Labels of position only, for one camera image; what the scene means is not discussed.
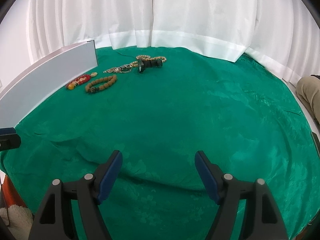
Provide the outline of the ornate metal pendant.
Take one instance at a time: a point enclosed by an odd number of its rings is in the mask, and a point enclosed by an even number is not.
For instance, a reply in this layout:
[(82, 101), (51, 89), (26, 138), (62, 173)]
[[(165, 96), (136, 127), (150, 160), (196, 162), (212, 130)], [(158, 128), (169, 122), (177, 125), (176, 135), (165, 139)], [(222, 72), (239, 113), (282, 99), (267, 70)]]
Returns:
[(125, 74), (132, 71), (132, 66), (130, 64), (125, 64), (119, 67), (112, 67), (107, 70), (104, 70), (103, 73), (114, 73), (114, 74)]

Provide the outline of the orange red object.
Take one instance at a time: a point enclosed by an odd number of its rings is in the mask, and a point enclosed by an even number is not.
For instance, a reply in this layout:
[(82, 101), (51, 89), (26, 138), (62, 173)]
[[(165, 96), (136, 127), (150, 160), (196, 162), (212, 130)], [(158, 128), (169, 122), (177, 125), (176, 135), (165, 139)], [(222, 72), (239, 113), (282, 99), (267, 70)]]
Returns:
[(10, 178), (5, 176), (1, 188), (1, 208), (11, 207), (12, 205), (27, 207)]

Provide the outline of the white cardboard box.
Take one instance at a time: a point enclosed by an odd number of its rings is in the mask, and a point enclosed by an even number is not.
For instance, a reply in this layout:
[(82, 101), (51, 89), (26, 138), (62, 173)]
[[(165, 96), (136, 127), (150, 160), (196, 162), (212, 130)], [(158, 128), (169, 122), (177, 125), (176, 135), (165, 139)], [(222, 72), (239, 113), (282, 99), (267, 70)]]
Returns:
[(15, 127), (46, 98), (97, 65), (93, 40), (63, 47), (35, 62), (1, 90), (1, 128)]

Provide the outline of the green cloth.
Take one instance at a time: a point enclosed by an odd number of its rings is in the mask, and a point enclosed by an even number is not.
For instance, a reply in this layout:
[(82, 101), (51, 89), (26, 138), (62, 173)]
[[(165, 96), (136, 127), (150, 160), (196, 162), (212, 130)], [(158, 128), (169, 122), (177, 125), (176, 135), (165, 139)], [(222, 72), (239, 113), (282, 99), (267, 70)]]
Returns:
[(319, 157), (291, 91), (247, 55), (235, 63), (183, 48), (97, 50), (98, 77), (137, 55), (161, 68), (119, 74), (88, 94), (62, 88), (16, 127), (1, 169), (31, 212), (50, 183), (78, 180), (123, 154), (100, 211), (113, 239), (204, 239), (217, 212), (194, 164), (197, 151), (237, 179), (266, 181), (295, 237), (319, 211)]

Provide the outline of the white curtain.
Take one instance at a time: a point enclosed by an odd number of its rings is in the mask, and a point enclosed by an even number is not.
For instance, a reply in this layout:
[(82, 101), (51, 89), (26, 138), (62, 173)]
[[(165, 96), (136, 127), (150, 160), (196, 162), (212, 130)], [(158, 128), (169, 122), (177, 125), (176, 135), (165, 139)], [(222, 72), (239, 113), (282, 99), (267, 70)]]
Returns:
[(319, 73), (319, 27), (301, 0), (29, 0), (31, 62), (70, 44), (248, 54), (295, 85)]

